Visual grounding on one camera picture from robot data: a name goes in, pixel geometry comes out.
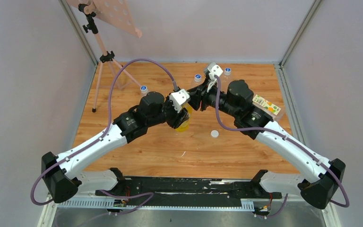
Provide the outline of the yellow label juice bottle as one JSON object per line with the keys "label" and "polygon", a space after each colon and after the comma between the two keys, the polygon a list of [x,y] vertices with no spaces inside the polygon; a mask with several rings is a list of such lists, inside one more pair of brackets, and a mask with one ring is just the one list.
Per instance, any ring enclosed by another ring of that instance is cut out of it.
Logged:
{"label": "yellow label juice bottle", "polygon": [[184,132],[190,126],[190,119],[191,119],[193,109],[189,104],[184,105],[183,108],[185,108],[188,111],[187,119],[185,121],[183,121],[178,128],[175,129],[177,132]]}

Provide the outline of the large pineapple juice bottle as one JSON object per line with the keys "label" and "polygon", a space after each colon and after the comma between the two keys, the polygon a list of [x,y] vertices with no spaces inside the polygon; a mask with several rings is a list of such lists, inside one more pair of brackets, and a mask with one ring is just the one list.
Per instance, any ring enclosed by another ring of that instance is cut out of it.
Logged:
{"label": "large pineapple juice bottle", "polygon": [[269,114],[276,122],[280,121],[285,114],[284,108],[268,101],[267,99],[259,96],[258,94],[254,95],[252,101],[256,107]]}

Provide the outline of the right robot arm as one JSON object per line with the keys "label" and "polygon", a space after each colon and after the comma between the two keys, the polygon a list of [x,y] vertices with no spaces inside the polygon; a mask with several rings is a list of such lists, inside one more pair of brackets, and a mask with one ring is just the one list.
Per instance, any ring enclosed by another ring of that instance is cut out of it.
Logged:
{"label": "right robot arm", "polygon": [[216,114],[223,112],[234,118],[233,131],[272,148],[292,164],[298,174],[279,174],[260,170],[253,178],[251,191],[256,197],[280,192],[301,196],[308,204],[323,210],[341,188],[346,165],[336,158],[329,160],[310,150],[284,130],[278,122],[253,103],[254,92],[244,80],[232,81],[226,92],[209,80],[188,90],[189,104],[194,110],[211,106]]}

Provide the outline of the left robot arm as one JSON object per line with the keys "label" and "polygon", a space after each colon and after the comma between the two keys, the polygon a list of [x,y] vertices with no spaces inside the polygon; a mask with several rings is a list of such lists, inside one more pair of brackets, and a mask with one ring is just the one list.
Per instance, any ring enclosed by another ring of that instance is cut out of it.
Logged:
{"label": "left robot arm", "polygon": [[162,123],[176,129],[189,119],[186,104],[190,95],[185,89],[164,97],[149,92],[140,103],[120,114],[99,134],[66,152],[42,157],[43,181],[55,203],[62,203],[78,192],[105,190],[114,195],[125,192],[126,183],[119,170],[101,172],[84,169],[110,151],[145,135],[149,127]]}

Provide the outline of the white bottle cap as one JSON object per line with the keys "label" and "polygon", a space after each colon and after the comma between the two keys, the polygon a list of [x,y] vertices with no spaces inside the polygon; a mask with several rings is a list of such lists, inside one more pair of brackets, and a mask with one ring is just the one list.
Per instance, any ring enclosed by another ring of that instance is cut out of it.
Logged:
{"label": "white bottle cap", "polygon": [[211,135],[211,137],[212,137],[212,138],[218,138],[218,137],[219,137],[219,131],[217,131],[217,130],[212,130],[212,131],[210,132],[210,135]]}

